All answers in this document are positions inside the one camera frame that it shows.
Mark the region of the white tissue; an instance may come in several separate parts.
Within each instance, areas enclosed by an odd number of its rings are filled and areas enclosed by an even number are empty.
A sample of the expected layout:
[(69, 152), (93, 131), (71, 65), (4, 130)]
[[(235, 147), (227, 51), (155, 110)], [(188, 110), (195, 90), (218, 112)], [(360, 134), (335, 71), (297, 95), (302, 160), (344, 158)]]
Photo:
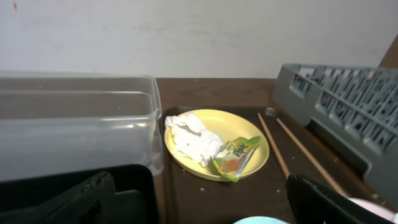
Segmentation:
[(187, 157), (202, 167), (209, 166), (224, 145), (224, 141), (193, 113), (167, 116), (165, 127), (175, 144), (172, 154)]

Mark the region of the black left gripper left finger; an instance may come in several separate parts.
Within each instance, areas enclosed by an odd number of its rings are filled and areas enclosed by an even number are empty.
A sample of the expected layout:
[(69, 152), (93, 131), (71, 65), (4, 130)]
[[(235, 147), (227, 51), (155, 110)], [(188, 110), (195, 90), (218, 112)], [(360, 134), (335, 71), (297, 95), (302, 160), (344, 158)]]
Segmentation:
[(115, 184), (108, 172), (100, 172), (31, 208), (7, 212), (1, 216), (5, 224), (100, 224), (111, 219)]

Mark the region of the green snack wrapper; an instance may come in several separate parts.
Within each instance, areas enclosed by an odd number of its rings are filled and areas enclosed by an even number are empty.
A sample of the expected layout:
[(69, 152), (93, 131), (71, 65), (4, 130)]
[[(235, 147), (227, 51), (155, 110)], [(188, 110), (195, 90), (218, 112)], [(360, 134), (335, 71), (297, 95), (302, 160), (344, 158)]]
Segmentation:
[(255, 150), (261, 137), (250, 139), (238, 137), (224, 144), (212, 162), (218, 173), (225, 179), (237, 182)]

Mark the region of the light blue bowl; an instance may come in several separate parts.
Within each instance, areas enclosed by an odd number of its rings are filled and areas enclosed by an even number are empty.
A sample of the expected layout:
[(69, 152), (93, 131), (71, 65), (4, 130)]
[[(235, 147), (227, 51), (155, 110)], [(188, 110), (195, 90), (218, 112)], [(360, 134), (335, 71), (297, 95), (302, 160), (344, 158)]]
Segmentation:
[(255, 217), (247, 217), (240, 219), (234, 222), (233, 224), (288, 224), (288, 223), (283, 220), (279, 220), (277, 218), (255, 216)]

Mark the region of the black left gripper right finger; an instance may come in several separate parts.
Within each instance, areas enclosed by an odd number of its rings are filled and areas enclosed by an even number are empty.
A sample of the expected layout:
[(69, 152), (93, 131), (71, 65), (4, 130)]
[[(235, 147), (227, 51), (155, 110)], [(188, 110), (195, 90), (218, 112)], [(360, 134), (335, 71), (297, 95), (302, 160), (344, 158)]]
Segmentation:
[(290, 175), (286, 190), (298, 224), (392, 224), (302, 174)]

